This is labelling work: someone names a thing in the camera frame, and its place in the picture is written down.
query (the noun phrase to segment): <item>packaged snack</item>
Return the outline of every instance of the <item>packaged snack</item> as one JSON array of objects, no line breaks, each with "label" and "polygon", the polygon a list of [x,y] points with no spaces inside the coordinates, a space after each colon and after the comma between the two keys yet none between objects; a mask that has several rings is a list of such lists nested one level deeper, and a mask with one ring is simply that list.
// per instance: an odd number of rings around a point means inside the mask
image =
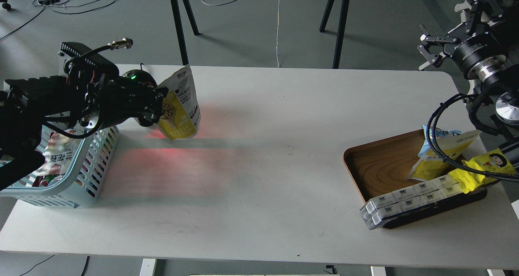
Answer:
[{"label": "packaged snack", "polygon": [[[493,173],[515,174],[513,165],[506,159],[504,154],[498,149],[480,156],[473,157],[470,161],[463,161],[467,167],[472,167],[479,171],[491,171]],[[449,175],[460,183],[463,193],[474,191],[476,188],[495,182],[497,179],[489,178],[484,175],[470,173],[462,169],[454,169]]]},{"label": "packaged snack", "polygon": [[[439,147],[452,158],[458,159],[460,154],[480,135],[481,131],[473,130],[456,136],[447,136],[438,138]],[[444,174],[449,164],[435,154],[432,150],[428,150],[420,156],[418,162],[411,169],[408,179],[427,181],[437,178]]]},{"label": "packaged snack", "polygon": [[417,196],[432,192],[437,190],[436,185],[434,185],[434,180],[430,180],[427,182],[420,182],[416,185],[413,185],[413,189]]},{"label": "packaged snack", "polygon": [[423,202],[422,198],[420,196],[416,196],[413,198],[405,199],[401,202],[399,202],[400,208],[402,208],[402,211],[409,211],[413,209],[420,208],[421,206],[427,205],[427,202]]},{"label": "packaged snack", "polygon": [[433,180],[430,180],[430,182],[434,182],[434,185],[438,189],[441,189],[443,187],[447,187],[447,186],[450,186],[450,185],[454,185],[455,183],[457,183],[457,181],[454,180],[449,174],[447,174],[445,176],[441,176],[441,177],[435,178]]},{"label": "packaged snack", "polygon": [[369,199],[368,202],[365,204],[365,208],[367,210],[367,213],[373,213],[377,208],[381,208],[386,205],[390,205],[395,203],[397,200],[393,196],[392,193],[387,193],[384,195],[377,196],[375,198]]},{"label": "packaged snack", "polygon": [[[427,137],[427,126],[426,125],[422,125],[422,128],[423,128],[423,135],[425,137]],[[461,130],[448,130],[448,131],[445,131],[445,130],[441,130],[441,129],[438,129],[438,128],[435,129],[435,132],[436,132],[436,137],[437,138],[439,138],[439,137],[447,137],[447,136],[456,136],[456,135],[460,135],[461,134]],[[432,137],[432,129],[430,129],[429,135]],[[427,141],[427,138],[426,138],[425,142],[423,143],[423,146],[422,146],[420,152],[418,153],[418,157],[420,157],[423,154],[425,154],[429,149],[430,149],[429,142]]]},{"label": "packaged snack", "polygon": [[57,182],[65,175],[80,143],[81,139],[71,139],[57,132],[50,134],[49,143],[43,152],[45,163],[35,173],[36,181],[39,182],[37,187],[52,185],[53,181]]},{"label": "packaged snack", "polygon": [[450,198],[454,195],[463,193],[463,190],[461,189],[459,182],[454,185],[450,185],[448,187],[441,188],[441,189],[439,189],[439,191],[442,194],[443,198],[445,198],[445,199]]},{"label": "packaged snack", "polygon": [[187,139],[197,134],[200,107],[189,65],[165,79],[158,88],[169,90],[163,99],[161,120],[157,123],[165,137]]},{"label": "packaged snack", "polygon": [[402,201],[416,196],[415,189],[413,188],[413,186],[398,189],[396,191],[393,191],[392,194],[397,201]]},{"label": "packaged snack", "polygon": [[439,200],[442,200],[443,198],[444,197],[439,190],[432,191],[430,193],[420,196],[421,201],[425,204],[433,204],[435,202],[438,202]]}]

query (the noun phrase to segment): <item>yellow snack bag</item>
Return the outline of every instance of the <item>yellow snack bag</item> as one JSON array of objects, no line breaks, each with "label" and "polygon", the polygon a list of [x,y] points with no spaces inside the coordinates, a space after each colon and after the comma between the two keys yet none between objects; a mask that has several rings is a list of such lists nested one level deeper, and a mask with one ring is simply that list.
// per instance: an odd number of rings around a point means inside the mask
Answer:
[{"label": "yellow snack bag", "polygon": [[[481,131],[473,130],[456,136],[439,137],[437,139],[440,148],[453,160],[458,159],[460,154],[480,135]],[[443,175],[449,167],[448,163],[435,154],[432,150],[428,150],[411,169],[408,179],[428,181]]]},{"label": "yellow snack bag", "polygon": [[195,82],[189,65],[165,79],[158,88],[167,88],[163,99],[163,114],[157,123],[169,139],[187,139],[198,132],[200,107],[196,99]]},{"label": "yellow snack bag", "polygon": [[[470,161],[463,161],[467,167],[472,167],[479,171],[491,171],[493,173],[515,174],[513,165],[506,159],[501,150],[496,149],[486,154],[473,157]],[[476,188],[495,182],[497,179],[489,178],[484,175],[470,173],[462,169],[454,169],[449,175],[458,181],[463,193],[474,191]]]}]

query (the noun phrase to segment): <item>table leg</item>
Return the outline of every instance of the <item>table leg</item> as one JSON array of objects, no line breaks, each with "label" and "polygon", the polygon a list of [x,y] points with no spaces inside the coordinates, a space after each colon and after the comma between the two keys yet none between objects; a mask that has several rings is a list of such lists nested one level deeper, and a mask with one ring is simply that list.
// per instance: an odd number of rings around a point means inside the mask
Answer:
[{"label": "table leg", "polygon": [[339,68],[341,61],[341,51],[343,49],[344,30],[346,27],[346,19],[348,17],[348,9],[350,0],[343,0],[341,5],[341,15],[339,16],[339,29],[337,30],[337,42],[335,43],[335,55],[333,56],[333,69]]},{"label": "table leg", "polygon": [[178,11],[178,0],[170,0],[171,10],[173,11],[173,19],[175,21],[176,37],[178,38],[178,47],[180,48],[180,58],[182,64],[187,65],[187,50],[186,41],[184,40],[184,30],[182,29],[182,20],[180,19],[180,12]]},{"label": "table leg", "polygon": [[142,259],[141,273],[139,276],[154,276],[157,259]]},{"label": "table leg", "polygon": [[386,267],[371,266],[371,276],[386,276]]},{"label": "table leg", "polygon": [[195,22],[195,16],[193,15],[193,10],[191,10],[191,4],[189,3],[189,0],[182,0],[184,3],[184,8],[186,8],[187,12],[187,18],[189,19],[189,23],[191,23],[191,29],[193,29],[193,34],[195,36],[201,35],[200,32],[198,32],[198,27]]},{"label": "table leg", "polygon": [[328,18],[330,17],[330,12],[332,11],[333,3],[335,0],[328,0],[326,4],[326,9],[324,10],[323,19],[321,21],[321,27],[319,27],[319,32],[323,33],[326,31],[326,24],[328,23]]}]

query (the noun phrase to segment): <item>wooden tray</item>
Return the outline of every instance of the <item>wooden tray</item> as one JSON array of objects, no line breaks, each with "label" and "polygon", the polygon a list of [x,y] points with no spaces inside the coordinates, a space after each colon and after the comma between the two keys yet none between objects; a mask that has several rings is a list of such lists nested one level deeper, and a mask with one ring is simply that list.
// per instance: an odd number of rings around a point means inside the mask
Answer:
[{"label": "wooden tray", "polygon": [[[423,140],[423,130],[416,130],[352,147],[344,152],[344,163],[364,202],[373,197],[420,182],[408,180],[407,176],[413,165],[418,161],[417,153],[420,152]],[[454,168],[449,167],[445,174],[452,169]],[[469,194],[456,195],[430,208],[389,221],[384,225],[384,228],[402,226],[481,200],[485,198],[486,193],[486,189],[482,188]]]}]

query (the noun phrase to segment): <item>blue plastic basket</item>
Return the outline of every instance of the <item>blue plastic basket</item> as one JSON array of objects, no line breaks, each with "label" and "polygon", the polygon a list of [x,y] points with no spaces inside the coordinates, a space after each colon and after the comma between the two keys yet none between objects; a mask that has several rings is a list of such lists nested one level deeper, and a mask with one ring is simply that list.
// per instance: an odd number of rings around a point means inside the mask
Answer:
[{"label": "blue plastic basket", "polygon": [[[44,127],[37,150],[47,147],[52,130]],[[88,207],[96,202],[106,172],[119,139],[117,127],[99,130],[82,139],[71,165],[63,178],[49,187],[32,187],[36,175],[30,174],[0,191],[0,196],[10,196],[35,206]]]}]

